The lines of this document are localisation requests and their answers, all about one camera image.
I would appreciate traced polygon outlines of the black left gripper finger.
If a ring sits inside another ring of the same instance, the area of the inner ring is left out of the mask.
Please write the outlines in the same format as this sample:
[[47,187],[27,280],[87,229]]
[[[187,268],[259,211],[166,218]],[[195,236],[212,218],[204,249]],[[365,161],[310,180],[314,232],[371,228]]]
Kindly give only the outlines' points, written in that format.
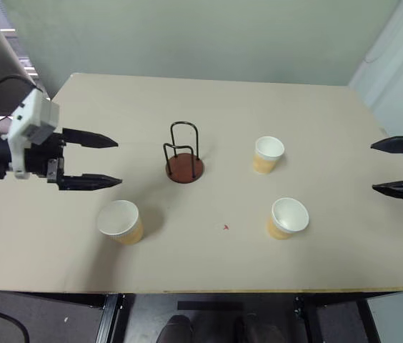
[[81,176],[62,176],[58,179],[61,191],[94,191],[114,187],[122,183],[121,179],[103,174],[82,174]]
[[89,148],[103,149],[119,145],[107,136],[90,131],[63,128],[61,134],[66,143],[79,144]]

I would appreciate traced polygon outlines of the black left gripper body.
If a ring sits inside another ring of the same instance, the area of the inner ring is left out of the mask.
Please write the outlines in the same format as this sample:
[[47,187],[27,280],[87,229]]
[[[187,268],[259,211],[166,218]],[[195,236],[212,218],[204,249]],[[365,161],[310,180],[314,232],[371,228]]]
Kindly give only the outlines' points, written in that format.
[[43,143],[31,143],[24,150],[25,168],[28,173],[45,178],[64,190],[64,147],[65,138],[61,133],[51,134]]

